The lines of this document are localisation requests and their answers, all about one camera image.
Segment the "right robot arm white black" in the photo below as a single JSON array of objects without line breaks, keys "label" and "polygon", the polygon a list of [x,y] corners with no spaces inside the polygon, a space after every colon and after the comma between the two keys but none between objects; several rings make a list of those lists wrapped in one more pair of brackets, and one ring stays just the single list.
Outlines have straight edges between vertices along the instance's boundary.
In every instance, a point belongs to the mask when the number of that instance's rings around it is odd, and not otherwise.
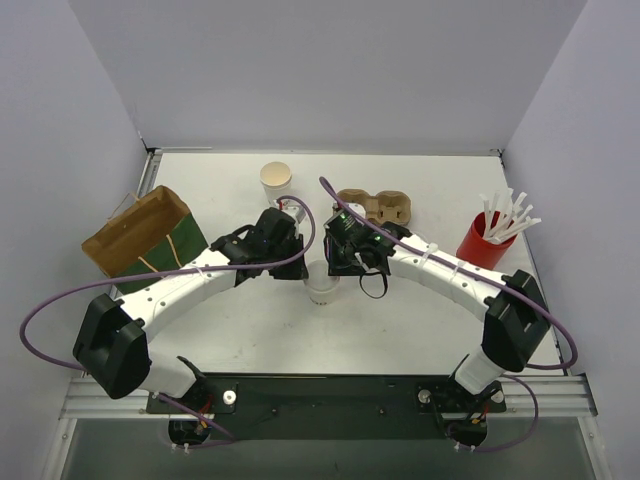
[{"label": "right robot arm white black", "polygon": [[439,250],[407,228],[386,222],[375,229],[340,209],[324,225],[331,276],[382,274],[413,281],[458,304],[483,324],[480,346],[452,374],[472,395],[505,372],[521,372],[550,328],[532,308],[543,306],[536,280],[486,270]]}]

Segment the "white paper coffee cup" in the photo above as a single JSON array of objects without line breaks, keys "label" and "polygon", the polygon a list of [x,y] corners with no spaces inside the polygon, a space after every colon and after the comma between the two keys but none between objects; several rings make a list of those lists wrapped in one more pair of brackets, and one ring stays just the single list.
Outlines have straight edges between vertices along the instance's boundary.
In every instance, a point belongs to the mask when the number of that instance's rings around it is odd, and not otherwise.
[{"label": "white paper coffee cup", "polygon": [[335,302],[338,298],[337,284],[326,288],[316,288],[310,284],[306,284],[305,287],[309,299],[316,305],[325,306]]}]

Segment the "brown green paper bag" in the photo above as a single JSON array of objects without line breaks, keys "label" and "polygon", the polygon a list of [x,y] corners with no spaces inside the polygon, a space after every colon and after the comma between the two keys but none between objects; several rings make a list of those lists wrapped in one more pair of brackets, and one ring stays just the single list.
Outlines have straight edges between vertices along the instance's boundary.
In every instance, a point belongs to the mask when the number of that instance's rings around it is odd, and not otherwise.
[{"label": "brown green paper bag", "polygon": [[166,186],[135,197],[130,207],[112,215],[82,244],[83,252],[109,278],[177,270],[207,248],[190,208]]}]

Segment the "white plastic cup lid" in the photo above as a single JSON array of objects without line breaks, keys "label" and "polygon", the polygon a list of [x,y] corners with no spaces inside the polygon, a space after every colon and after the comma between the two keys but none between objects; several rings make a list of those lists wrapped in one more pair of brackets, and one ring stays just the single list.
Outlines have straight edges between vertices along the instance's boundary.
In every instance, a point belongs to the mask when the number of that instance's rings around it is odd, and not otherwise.
[{"label": "white plastic cup lid", "polygon": [[329,266],[324,260],[315,260],[307,265],[308,278],[305,286],[317,292],[334,290],[339,283],[337,276],[329,274]]}]

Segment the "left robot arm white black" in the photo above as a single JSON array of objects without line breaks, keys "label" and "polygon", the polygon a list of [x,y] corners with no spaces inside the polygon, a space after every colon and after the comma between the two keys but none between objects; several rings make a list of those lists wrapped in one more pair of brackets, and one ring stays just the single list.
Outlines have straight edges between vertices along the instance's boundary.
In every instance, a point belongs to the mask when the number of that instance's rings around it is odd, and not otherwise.
[{"label": "left robot arm white black", "polygon": [[96,297],[75,341],[75,359],[112,399],[143,389],[168,395],[183,411],[196,410],[204,402],[205,375],[183,356],[150,352],[150,342],[201,302],[262,273],[307,278],[299,231],[304,217],[299,206],[268,208],[256,224],[218,238],[178,274],[116,300]]}]

